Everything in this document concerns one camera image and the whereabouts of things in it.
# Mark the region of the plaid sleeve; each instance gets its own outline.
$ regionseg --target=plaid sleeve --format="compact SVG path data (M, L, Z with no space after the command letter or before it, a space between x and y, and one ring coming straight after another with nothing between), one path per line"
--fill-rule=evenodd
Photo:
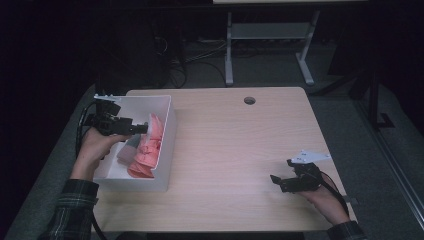
M39 239L90 239L98 188L98 184L90 181L68 180L47 230Z
M362 229L355 221L345 222L327 230L331 240L367 240Z

